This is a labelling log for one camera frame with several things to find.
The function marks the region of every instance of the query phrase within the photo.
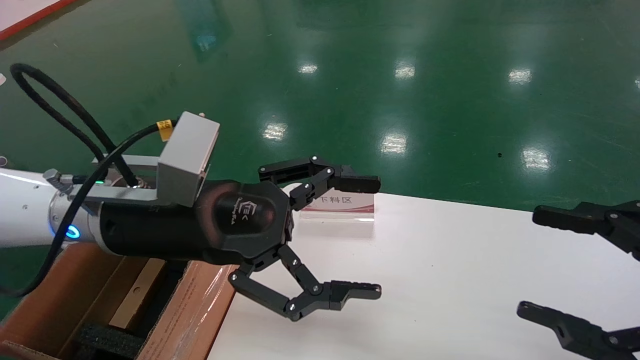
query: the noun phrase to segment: green epoxy floor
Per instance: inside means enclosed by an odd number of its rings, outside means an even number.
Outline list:
[[[0,44],[0,72],[41,68],[116,142],[204,112],[222,124],[213,178],[256,181],[258,165],[318,154],[379,174],[387,193],[615,204],[639,196],[638,13],[636,0],[91,0]],[[11,79],[0,124],[15,168],[90,171]],[[0,280],[24,283],[42,254],[0,252]]]

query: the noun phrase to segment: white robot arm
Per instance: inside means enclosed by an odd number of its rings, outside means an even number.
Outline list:
[[[0,168],[0,189],[0,248],[50,245],[71,203],[67,195],[41,173],[7,168]],[[81,208],[68,228],[67,240],[95,242],[97,225],[96,217]]]

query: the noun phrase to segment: black cable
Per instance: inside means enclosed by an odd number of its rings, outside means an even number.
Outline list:
[[[177,123],[176,120],[172,120],[172,124],[174,126],[176,123]],[[56,235],[54,236],[53,242],[51,243],[51,248],[49,248],[49,253],[47,254],[47,257],[45,258],[42,266],[40,267],[40,270],[38,271],[38,274],[36,275],[36,277],[31,281],[30,284],[28,284],[23,289],[13,290],[13,289],[8,289],[3,286],[0,286],[0,295],[11,296],[11,297],[22,297],[32,292],[35,288],[38,287],[38,285],[40,285],[40,283],[44,280],[44,278],[47,276],[47,273],[51,269],[51,266],[53,265],[53,262],[56,259],[56,256],[58,255],[58,251],[60,250],[62,243],[65,241],[65,237],[67,235],[67,229],[69,228],[69,225],[71,225],[71,223],[73,222],[78,210],[80,209],[80,207],[82,206],[82,203],[84,202],[84,199],[89,194],[89,191],[91,190],[95,182],[100,178],[100,175],[103,174],[109,168],[109,166],[111,166],[111,164],[115,161],[115,159],[121,158],[122,153],[125,152],[128,148],[130,148],[131,145],[133,145],[135,142],[142,139],[143,137],[149,134],[155,133],[156,131],[158,131],[158,127],[155,124],[145,127],[144,129],[138,131],[137,133],[134,133],[133,135],[128,137],[126,140],[124,140],[122,143],[120,143],[120,145],[118,145],[118,147],[113,149],[113,151],[111,151],[106,158],[100,161],[95,171],[91,174],[91,176],[89,176],[89,178],[87,178],[84,184],[80,187],[80,190],[78,190],[76,197],[74,197],[74,200],[71,202],[71,205],[67,209],[65,216],[62,218],[62,221],[60,222],[60,227],[56,231]]]
[[[42,96],[40,96],[40,94],[38,94],[36,90],[34,90],[34,88],[25,79],[25,74],[46,87],[56,97],[64,102],[74,113],[76,113],[76,115],[84,122],[84,124],[87,125],[91,131],[93,131],[94,135],[98,138],[98,140],[100,140],[100,143],[102,143],[102,145],[104,145],[104,147],[107,149],[107,152],[110,153],[116,149],[116,145],[111,141],[109,136],[107,136],[100,125],[98,125],[93,116],[91,116],[88,111],[82,105],[80,105],[78,100],[72,97],[65,89],[62,88],[62,86],[51,79],[47,74],[30,65],[23,63],[15,63],[11,65],[10,71],[13,79],[16,83],[18,83],[18,86],[20,86],[22,91],[24,91],[27,96],[47,114],[56,119],[56,121],[60,125],[69,130],[71,133],[73,133],[73,135],[80,139],[80,141],[87,145],[98,160],[104,159],[104,155],[102,154],[100,148],[98,148],[98,146],[93,141],[91,141],[91,139],[89,139],[86,134],[84,134],[80,129],[71,124],[69,120],[67,120],[61,113],[57,112],[45,99],[43,99]],[[121,156],[118,156],[114,160],[114,164],[116,165],[118,171],[122,174],[122,177],[125,179],[127,185],[138,185],[136,176],[133,174],[133,171],[131,171],[131,168],[127,166]]]

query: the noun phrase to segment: yellow cable label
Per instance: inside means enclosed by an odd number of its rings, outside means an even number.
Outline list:
[[[160,132],[160,139],[162,139],[163,142],[169,141],[169,138],[173,133],[173,125],[171,125],[171,120],[159,121],[156,122],[156,125],[158,125],[158,130]]]

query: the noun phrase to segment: white table surface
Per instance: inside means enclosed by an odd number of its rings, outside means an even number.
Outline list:
[[[59,0],[0,0],[0,31],[28,18]]]
[[[640,325],[640,263],[523,211],[377,194],[375,222],[297,219],[291,247],[318,281],[378,283],[382,298],[294,323],[237,294],[209,360],[583,359],[519,318],[521,300],[606,331]],[[280,263],[252,278],[301,292]]]

